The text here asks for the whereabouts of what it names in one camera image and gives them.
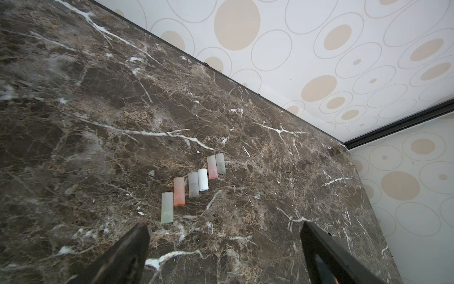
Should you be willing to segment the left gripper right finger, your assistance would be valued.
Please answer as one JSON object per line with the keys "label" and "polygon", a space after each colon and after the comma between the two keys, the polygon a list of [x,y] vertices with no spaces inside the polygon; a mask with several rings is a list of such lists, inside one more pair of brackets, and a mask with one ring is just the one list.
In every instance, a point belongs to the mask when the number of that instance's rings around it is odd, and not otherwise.
{"label": "left gripper right finger", "polygon": [[383,283],[314,222],[304,222],[300,238],[311,283]]}

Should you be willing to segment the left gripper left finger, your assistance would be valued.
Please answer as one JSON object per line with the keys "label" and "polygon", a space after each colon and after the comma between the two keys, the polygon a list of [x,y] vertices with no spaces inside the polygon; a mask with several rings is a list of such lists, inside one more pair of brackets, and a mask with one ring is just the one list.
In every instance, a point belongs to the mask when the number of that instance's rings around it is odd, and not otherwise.
{"label": "left gripper left finger", "polygon": [[140,220],[85,271],[72,278],[72,284],[138,284],[150,244],[147,221]]}

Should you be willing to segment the clear red pen cap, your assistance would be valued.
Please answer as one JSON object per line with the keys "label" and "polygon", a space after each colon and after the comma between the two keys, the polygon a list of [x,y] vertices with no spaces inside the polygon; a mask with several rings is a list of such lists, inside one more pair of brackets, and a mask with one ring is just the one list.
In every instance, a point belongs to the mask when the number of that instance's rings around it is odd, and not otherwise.
{"label": "clear red pen cap", "polygon": [[162,193],[161,223],[168,224],[174,220],[174,195],[173,192]]}

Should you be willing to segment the clear orange pen cap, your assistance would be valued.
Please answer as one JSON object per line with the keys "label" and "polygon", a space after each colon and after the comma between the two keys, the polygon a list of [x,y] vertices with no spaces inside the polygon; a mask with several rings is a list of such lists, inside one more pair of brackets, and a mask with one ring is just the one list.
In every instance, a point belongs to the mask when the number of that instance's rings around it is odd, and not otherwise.
{"label": "clear orange pen cap", "polygon": [[173,197],[174,206],[182,206],[185,204],[185,178],[176,177],[173,180]]}

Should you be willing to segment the clear grey pen cap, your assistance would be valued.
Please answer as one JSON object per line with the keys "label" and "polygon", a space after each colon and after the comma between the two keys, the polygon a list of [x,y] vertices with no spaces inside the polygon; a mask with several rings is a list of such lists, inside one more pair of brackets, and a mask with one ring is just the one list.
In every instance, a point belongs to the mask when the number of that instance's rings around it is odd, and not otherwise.
{"label": "clear grey pen cap", "polygon": [[190,172],[188,175],[189,198],[199,196],[199,178],[198,172]]}

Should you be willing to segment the white pen cap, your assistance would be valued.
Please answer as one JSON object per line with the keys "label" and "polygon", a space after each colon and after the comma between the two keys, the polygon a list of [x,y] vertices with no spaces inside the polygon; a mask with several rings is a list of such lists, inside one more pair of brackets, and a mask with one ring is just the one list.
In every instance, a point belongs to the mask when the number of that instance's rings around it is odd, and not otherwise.
{"label": "white pen cap", "polygon": [[208,172],[207,169],[202,168],[197,170],[198,175],[198,185],[199,191],[207,191],[209,189],[209,181],[208,181]]}

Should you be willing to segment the clear pink pen cap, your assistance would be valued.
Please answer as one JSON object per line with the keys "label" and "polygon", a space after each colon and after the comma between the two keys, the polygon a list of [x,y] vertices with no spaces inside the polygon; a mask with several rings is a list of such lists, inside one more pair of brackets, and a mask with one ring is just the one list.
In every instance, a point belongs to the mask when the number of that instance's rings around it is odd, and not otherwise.
{"label": "clear pink pen cap", "polygon": [[216,156],[211,155],[207,157],[207,164],[208,164],[208,176],[209,179],[217,179],[218,178],[218,170],[216,164]]}

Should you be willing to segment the clear blue pen cap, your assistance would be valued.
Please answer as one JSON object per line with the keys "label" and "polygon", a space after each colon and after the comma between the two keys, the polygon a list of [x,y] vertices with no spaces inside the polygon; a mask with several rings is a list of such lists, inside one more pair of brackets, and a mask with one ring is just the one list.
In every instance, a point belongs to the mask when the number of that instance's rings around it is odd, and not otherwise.
{"label": "clear blue pen cap", "polygon": [[216,159],[216,167],[217,167],[217,171],[218,171],[218,176],[220,178],[222,178],[227,174],[225,156],[223,153],[217,153],[215,155],[215,159]]}

